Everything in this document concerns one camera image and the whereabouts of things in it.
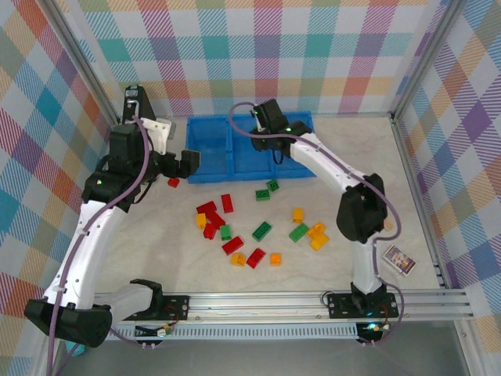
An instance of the green toy block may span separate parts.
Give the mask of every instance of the green toy block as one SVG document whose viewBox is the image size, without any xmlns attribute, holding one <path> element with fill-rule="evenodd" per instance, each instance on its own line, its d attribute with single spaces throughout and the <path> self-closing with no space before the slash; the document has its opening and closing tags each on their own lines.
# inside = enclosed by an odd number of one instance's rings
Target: green toy block
<svg viewBox="0 0 501 376">
<path fill-rule="evenodd" d="M 267 222 L 263 222 L 257 230 L 255 230 L 253 233 L 252 233 L 252 237 L 257 240 L 257 241 L 261 241 L 263 237 L 266 236 L 267 233 L 269 233 L 269 231 L 272 229 L 272 226 L 267 223 Z"/>
<path fill-rule="evenodd" d="M 231 240 L 232 239 L 232 231 L 229 228 L 229 225 L 223 225 L 219 227 L 219 232 L 221 233 L 221 240 Z"/>
<path fill-rule="evenodd" d="M 289 234 L 289 238 L 294 242 L 297 243 L 299 239 L 301 239 L 306 233 L 310 230 L 308 226 L 306 226 L 304 223 L 300 224 L 298 227 L 296 227 L 292 233 Z"/>
<path fill-rule="evenodd" d="M 279 189 L 279 182 L 277 182 L 276 180 L 270 180 L 269 182 L 266 183 L 266 186 L 268 187 L 269 190 L 275 192 L 276 190 Z"/>
<path fill-rule="evenodd" d="M 269 190 L 256 190 L 256 201 L 269 200 Z"/>
</svg>

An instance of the metal frame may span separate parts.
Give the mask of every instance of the metal frame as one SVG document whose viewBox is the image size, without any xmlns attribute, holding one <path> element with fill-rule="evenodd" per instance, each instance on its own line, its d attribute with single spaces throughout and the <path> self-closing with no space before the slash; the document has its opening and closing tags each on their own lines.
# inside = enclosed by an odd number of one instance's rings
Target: metal frame
<svg viewBox="0 0 501 376">
<path fill-rule="evenodd" d="M 446 287 L 451 287 L 452 281 L 450 279 L 450 276 L 447 274 L 445 261 L 438 251 L 437 238 L 434 234 L 431 221 L 428 218 L 423 198 L 421 197 L 420 186 L 417 182 L 416 174 L 413 171 L 413 166 L 410 164 L 410 155 L 407 148 L 405 147 L 404 136 L 397 120 L 392 118 L 390 120 L 390 124 L 391 130 L 393 131 L 393 136 L 395 137 L 395 142 L 397 144 L 398 153 L 400 154 L 400 158 L 402 160 L 402 166 L 404 168 L 405 176 L 407 176 L 407 181 L 409 182 L 409 188 L 413 196 L 414 205 L 416 206 L 417 216 L 419 217 L 421 227 L 423 228 L 424 239 L 426 240 L 428 249 L 430 250 L 431 259 L 438 264 L 444 285 Z"/>
<path fill-rule="evenodd" d="M 200 330 L 220 330 L 242 328 L 297 328 L 305 327 L 347 327 L 349 324 L 370 323 L 374 319 L 330 319 L 328 308 L 321 302 L 324 291 L 306 292 L 249 292 L 249 293 L 180 293 L 189 295 L 189 314 L 186 321 L 180 321 L 176 327 L 181 329 L 196 328 L 196 331 L 183 333 L 179 337 L 166 337 L 165 339 L 200 339 Z M 339 293 L 349 293 L 349 291 L 337 291 Z M 465 321 L 474 318 L 468 301 L 468 297 L 463 290 L 443 289 L 443 290 L 404 290 L 405 312 L 404 321 Z M 110 294 L 96 294 L 95 300 L 107 299 Z M 396 301 L 400 305 L 402 302 L 398 294 Z M 129 335 L 131 327 L 135 325 L 164 324 L 158 320 L 138 320 L 121 321 L 116 329 L 124 331 Z M 204 339 L 220 339 L 209 335 L 204 335 Z M 281 335 L 282 339 L 290 339 L 290 336 L 297 336 L 297 333 Z M 274 338 L 277 335 L 273 332 L 260 335 L 260 339 Z"/>
<path fill-rule="evenodd" d="M 96 98 L 100 108 L 105 115 L 114 123 L 117 120 L 117 114 L 113 104 L 108 99 L 106 92 L 96 77 L 90 63 L 86 60 L 84 53 L 67 26 L 63 14 L 61 14 L 54 0 L 38 0 L 42 11 L 53 25 L 56 33 L 67 49 L 70 57 L 74 61 L 82 77 L 88 83 L 91 93 Z M 402 157 L 402 163 L 405 174 L 409 180 L 411 193 L 413 195 L 416 210 L 424 230 L 427 245 L 431 250 L 431 257 L 438 270 L 439 284 L 444 287 L 451 286 L 451 280 L 446 273 L 445 263 L 438 252 L 438 243 L 434 236 L 429 218 L 420 196 L 419 185 L 417 184 L 415 174 L 413 174 L 412 165 L 409 163 L 409 155 L 405 148 L 404 139 L 398 126 L 398 119 L 401 118 L 406 108 L 411 104 L 420 83 L 426 76 L 429 68 L 433 64 L 440 49 L 445 43 L 445 39 L 452 30 L 452 26 L 460 16 L 467 0 L 452 0 L 444 16 L 439 21 L 439 25 L 431 42 L 424 52 L 418 66 L 405 88 L 402 98 L 395 107 L 395 111 L 390 114 L 391 127 L 395 136 L 398 151 Z M 356 114 L 358 117 L 366 116 L 384 116 L 383 114 Z M 244 330 L 250 326 L 263 328 L 284 327 L 303 329 L 306 327 L 322 328 L 323 331 L 331 331 L 325 334 L 329 337 L 333 332 L 339 333 L 340 328 L 350 327 L 355 322 L 366 322 L 368 320 L 331 320 L 329 319 L 327 308 L 320 302 L 319 298 L 323 291 L 314 292 L 287 292 L 287 293 L 235 293 L 235 294 L 188 294 L 191 297 L 190 311 L 188 320 L 176 325 L 178 329 L 196 328 L 202 331 L 183 331 L 181 336 L 172 336 L 169 339 L 200 339 L 202 335 L 210 339 L 213 335 L 210 330 L 215 328 L 228 327 Z M 96 298 L 106 298 L 107 294 L 96 294 Z M 422 291 L 404 291 L 405 296 L 405 316 L 404 321 L 436 321 L 448 320 L 456 324 L 460 343 L 463 348 L 464 356 L 467 359 L 470 372 L 474 375 L 482 376 L 484 374 L 494 374 L 493 370 L 488 368 L 490 363 L 486 357 L 485 350 L 481 344 L 476 323 L 466 293 L 463 290 L 437 289 Z M 162 324 L 155 321 L 148 322 L 120 322 L 117 325 L 119 331 L 123 333 L 130 332 L 134 324 Z M 302 338 L 317 338 L 303 335 Z"/>
<path fill-rule="evenodd" d="M 440 53 L 445 40 L 452 30 L 452 27 L 456 23 L 467 3 L 468 0 L 451 0 L 449 5 L 447 5 L 444 15 L 440 21 L 438 21 L 437 29 L 431 36 L 430 44 L 426 47 L 423 55 L 421 56 L 420 62 L 417 64 L 413 75 L 409 79 L 409 84 L 407 84 L 402 97 L 395 106 L 392 116 L 393 118 L 399 119 L 405 112 L 405 109 L 413 101 L 421 82 L 423 82 L 428 70 Z"/>
<path fill-rule="evenodd" d="M 56 32 L 65 50 L 68 51 L 68 56 L 73 61 L 78 72 L 85 80 L 91 94 L 96 99 L 99 108 L 103 111 L 110 125 L 118 123 L 118 114 L 115 111 L 113 104 L 108 99 L 108 95 L 104 90 L 101 82 L 97 78 L 91 64 L 85 57 L 85 54 L 80 48 L 78 40 L 74 37 L 73 32 L 68 27 L 64 15 L 61 13 L 59 6 L 53 0 L 37 0 L 40 9 L 44 13 L 47 20 L 50 22 L 52 29 Z"/>
</svg>

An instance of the cable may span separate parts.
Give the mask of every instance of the cable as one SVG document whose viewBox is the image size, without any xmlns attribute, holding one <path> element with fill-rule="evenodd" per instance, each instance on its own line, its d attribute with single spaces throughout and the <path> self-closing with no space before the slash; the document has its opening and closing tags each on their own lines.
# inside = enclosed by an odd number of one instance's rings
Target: cable
<svg viewBox="0 0 501 376">
<path fill-rule="evenodd" d="M 153 181 L 149 181 L 148 186 L 144 189 L 144 192 L 142 192 L 142 195 L 139 196 L 138 200 L 133 202 L 133 204 L 140 203 L 142 201 L 142 199 L 148 194 L 148 191 L 150 190 L 152 185 L 153 185 Z"/>
<path fill-rule="evenodd" d="M 148 167 L 148 161 L 150 158 L 150 149 L 148 147 L 148 134 L 146 132 L 146 129 L 144 128 L 144 125 L 142 123 L 142 120 L 136 117 L 135 115 L 132 116 L 134 121 L 137 123 L 139 127 L 139 131 L 141 132 L 142 136 L 142 142 L 143 142 L 143 148 L 144 148 L 144 160 L 142 162 L 142 167 L 141 170 L 139 171 L 138 177 L 136 180 L 131 184 L 129 188 L 125 192 L 123 192 L 120 196 L 117 198 L 113 199 L 110 201 L 108 204 L 104 205 L 102 208 L 100 208 L 90 219 L 89 221 L 85 224 L 84 228 L 82 229 L 81 235 L 77 237 L 77 240 L 74 243 L 74 246 L 71 248 L 70 253 L 68 254 L 68 258 L 66 261 L 66 264 L 64 264 L 63 267 L 63 272 L 61 273 L 61 278 L 59 280 L 59 288 L 61 291 L 57 291 L 56 294 L 56 301 L 54 302 L 54 307 L 52 309 L 52 316 L 50 320 L 50 327 L 49 327 L 49 348 L 47 350 L 47 376 L 52 376 L 52 371 L 54 368 L 53 362 L 54 362 L 54 345 L 56 341 L 56 322 L 57 322 L 57 314 L 59 312 L 59 308 L 61 306 L 61 301 L 63 300 L 63 289 L 64 285 L 66 284 L 66 280 L 68 277 L 68 273 L 70 272 L 70 267 L 71 263 L 73 262 L 73 259 L 77 253 L 78 248 L 80 247 L 82 241 L 84 240 L 84 237 L 86 234 L 89 232 L 91 226 L 94 224 L 94 222 L 101 216 L 102 213 L 104 213 L 106 210 L 112 208 L 116 204 L 118 204 L 120 201 L 122 201 L 124 198 L 126 198 L 129 194 L 131 194 L 134 189 L 141 184 L 142 178 L 144 177 L 146 173 L 146 169 Z"/>
<path fill-rule="evenodd" d="M 401 299 L 401 309 L 400 309 L 400 315 L 398 316 L 397 323 L 394 325 L 393 330 L 390 331 L 386 335 L 386 337 L 384 337 L 381 340 L 379 340 L 379 342 L 390 338 L 394 334 L 395 330 L 400 326 L 400 324 L 402 322 L 402 319 L 403 319 L 403 316 L 404 316 L 404 309 L 405 309 L 404 294 L 402 293 L 402 290 L 400 288 L 398 288 L 394 284 L 389 284 L 380 275 L 379 269 L 377 268 L 377 242 L 380 241 L 380 240 L 394 240 L 394 239 L 396 239 L 397 237 L 400 236 L 400 233 L 402 232 L 402 222 L 400 220 L 400 217 L 398 216 L 397 210 L 395 209 L 395 207 L 393 206 L 393 204 L 386 198 L 386 196 L 384 196 L 373 184 L 371 184 L 371 183 L 367 182 L 366 180 L 364 180 L 363 178 L 361 178 L 361 177 L 353 174 L 348 168 L 346 168 L 342 163 L 340 163 L 333 155 L 331 155 L 330 153 L 328 153 L 322 147 L 318 148 L 318 146 L 314 142 L 310 141 L 309 139 L 305 139 L 305 138 L 300 137 L 300 136 L 289 135 L 289 134 L 280 134 L 280 135 L 253 135 L 253 134 L 251 134 L 249 132 L 245 132 L 242 129 L 238 128 L 238 126 L 235 124 L 235 121 L 233 120 L 233 112 L 235 112 L 235 109 L 237 107 L 240 107 L 240 106 L 252 106 L 252 107 L 255 107 L 256 105 L 254 103 L 252 103 L 252 102 L 240 102 L 240 103 L 237 103 L 237 104 L 233 105 L 233 107 L 229 110 L 228 118 L 229 118 L 229 123 L 231 124 L 231 126 L 233 127 L 233 129 L 235 131 L 237 131 L 241 135 L 244 135 L 244 136 L 247 136 L 247 137 L 251 137 L 253 139 L 288 138 L 288 139 L 295 139 L 296 141 L 301 141 L 301 142 L 306 143 L 307 145 L 309 145 L 311 147 L 314 147 L 320 153 L 322 153 L 326 158 L 328 158 L 331 162 L 333 162 L 338 168 L 340 168 L 349 177 L 353 178 L 357 182 L 363 184 L 364 186 L 366 186 L 367 188 L 369 188 L 370 190 L 372 190 L 386 204 L 386 206 L 390 209 L 390 211 L 393 214 L 393 216 L 395 218 L 395 221 L 396 221 L 396 225 L 397 225 L 396 233 L 394 235 L 389 236 L 389 237 L 374 237 L 373 238 L 373 243 L 372 243 L 372 247 L 373 247 L 374 274 L 376 275 L 376 278 L 382 284 L 386 284 L 387 286 L 389 286 L 391 288 L 394 288 L 398 292 L 398 295 L 400 295 L 400 299 Z"/>
<path fill-rule="evenodd" d="M 388 317 L 390 316 L 390 314 L 388 313 L 388 308 L 386 308 L 385 305 L 381 305 L 381 308 L 383 309 L 384 315 L 386 316 L 386 320 L 384 321 L 384 325 L 388 325 Z"/>
<path fill-rule="evenodd" d="M 276 155 L 275 155 L 274 150 L 272 151 L 272 154 L 273 154 L 273 161 L 275 162 L 275 165 L 281 165 L 283 163 L 283 153 L 280 153 L 280 162 L 278 162 L 276 160 Z"/>
</svg>

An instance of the black mounting plate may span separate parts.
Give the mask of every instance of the black mounting plate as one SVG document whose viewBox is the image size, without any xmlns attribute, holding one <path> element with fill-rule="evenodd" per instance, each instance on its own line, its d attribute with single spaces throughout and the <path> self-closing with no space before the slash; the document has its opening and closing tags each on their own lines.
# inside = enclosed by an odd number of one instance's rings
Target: black mounting plate
<svg viewBox="0 0 501 376">
<path fill-rule="evenodd" d="M 326 295 L 326 298 L 330 319 L 384 319 L 386 318 L 386 313 L 382 306 L 386 307 L 388 310 L 388 318 L 398 317 L 398 307 L 395 301 L 395 294 L 389 292 L 381 298 L 378 302 L 379 304 L 374 305 L 372 309 L 367 309 L 363 313 L 360 312 L 360 310 L 353 304 L 351 300 L 351 293 L 332 293 Z"/>
<path fill-rule="evenodd" d="M 155 316 L 142 315 L 141 312 L 129 316 L 124 321 L 186 321 L 188 320 L 189 312 L 189 296 L 188 295 L 164 295 L 162 297 L 161 310 Z"/>
</svg>

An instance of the white robotic arm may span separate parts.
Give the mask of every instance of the white robotic arm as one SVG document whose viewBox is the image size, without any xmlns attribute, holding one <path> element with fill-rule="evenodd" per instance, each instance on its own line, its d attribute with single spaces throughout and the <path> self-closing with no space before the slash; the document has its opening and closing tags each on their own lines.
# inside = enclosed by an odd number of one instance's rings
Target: white robotic arm
<svg viewBox="0 0 501 376">
<path fill-rule="evenodd" d="M 164 119 L 151 120 L 155 117 L 143 88 L 132 90 L 134 99 L 127 99 L 127 93 L 124 122 L 110 134 L 110 152 L 85 182 L 84 204 L 69 251 L 43 299 L 31 299 L 24 310 L 25 316 L 46 334 L 49 328 L 55 328 L 57 338 L 91 347 L 102 343 L 112 325 L 134 313 L 156 312 L 162 303 L 161 285 L 147 280 L 131 281 L 108 295 L 105 302 L 94 299 L 105 254 L 131 205 L 144 197 L 158 175 L 185 179 L 200 166 L 199 152 L 184 150 L 180 161 L 167 152 L 175 125 Z M 146 134 L 130 121 L 142 112 L 148 116 L 141 116 Z M 150 141 L 150 150 L 144 149 L 147 141 L 143 135 Z M 141 192 L 140 183 L 148 187 L 135 201 Z M 65 281 L 61 281 L 63 270 L 67 270 Z"/>
<path fill-rule="evenodd" d="M 333 191 L 344 193 L 348 187 L 354 186 L 356 182 L 332 163 L 329 158 L 320 153 L 320 148 L 335 157 L 351 174 L 363 178 L 360 171 L 355 170 L 327 149 L 315 133 L 305 133 L 301 138 L 311 141 L 316 145 L 316 148 L 298 140 L 290 145 L 290 157 L 306 166 Z M 350 246 L 353 257 L 353 284 L 364 294 L 372 293 L 381 286 L 380 280 L 374 274 L 372 242 L 368 240 L 363 244 L 358 241 L 350 241 Z"/>
</svg>

